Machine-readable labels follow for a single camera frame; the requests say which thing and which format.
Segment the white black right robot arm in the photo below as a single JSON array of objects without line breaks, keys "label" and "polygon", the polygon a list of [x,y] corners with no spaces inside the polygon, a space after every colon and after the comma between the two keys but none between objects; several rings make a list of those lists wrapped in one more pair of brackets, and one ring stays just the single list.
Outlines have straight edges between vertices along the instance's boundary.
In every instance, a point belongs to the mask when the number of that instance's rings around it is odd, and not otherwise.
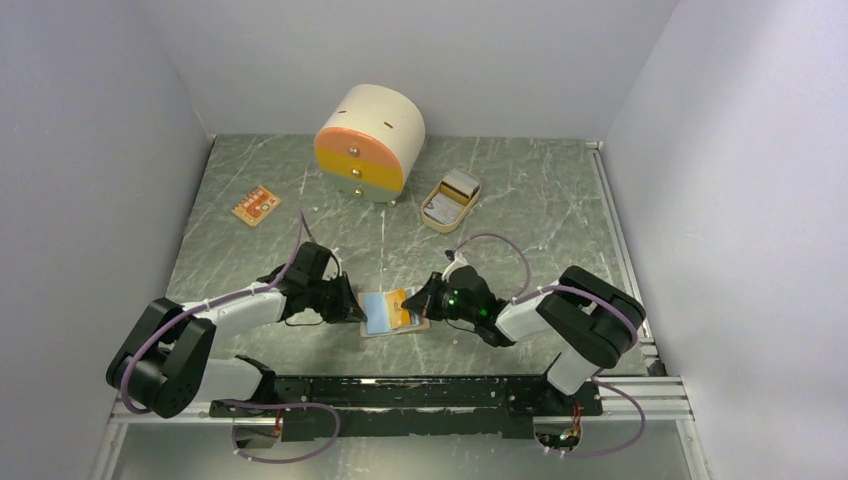
[{"label": "white black right robot arm", "polygon": [[614,368],[638,342],[646,318],[634,297],[573,265],[558,280],[515,299],[497,297],[470,265],[453,262],[434,272],[400,307],[429,320],[462,320],[493,347],[552,331],[565,349],[545,371],[539,391],[542,406],[562,414],[578,399],[584,382]]}]

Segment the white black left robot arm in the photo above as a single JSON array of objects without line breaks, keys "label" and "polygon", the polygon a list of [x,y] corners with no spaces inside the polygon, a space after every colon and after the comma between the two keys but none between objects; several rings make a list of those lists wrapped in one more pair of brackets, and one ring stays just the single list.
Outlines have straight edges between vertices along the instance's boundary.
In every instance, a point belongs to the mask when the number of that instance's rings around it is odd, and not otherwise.
[{"label": "white black left robot arm", "polygon": [[[241,290],[184,304],[151,301],[107,367],[107,384],[136,414],[172,418],[195,401],[234,401],[251,415],[268,413],[279,400],[276,373],[245,355],[214,360],[213,347],[307,310],[327,324],[365,321],[340,265],[329,249],[306,242]],[[329,266],[337,267],[333,276]]]}]

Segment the beige leather card holder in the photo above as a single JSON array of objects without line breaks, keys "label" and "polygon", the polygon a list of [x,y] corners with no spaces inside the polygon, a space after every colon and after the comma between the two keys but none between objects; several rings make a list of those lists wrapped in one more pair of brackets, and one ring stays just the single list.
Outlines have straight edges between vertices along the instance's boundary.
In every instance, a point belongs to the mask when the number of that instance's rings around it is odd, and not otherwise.
[{"label": "beige leather card holder", "polygon": [[[401,288],[407,293],[407,299],[417,292],[418,287]],[[412,333],[430,328],[430,321],[418,314],[407,310],[411,315],[412,324],[406,328],[392,330],[388,323],[388,309],[385,296],[388,292],[360,293],[357,297],[360,307],[367,316],[367,321],[360,324],[360,336],[363,338],[381,337],[396,334]]]}]

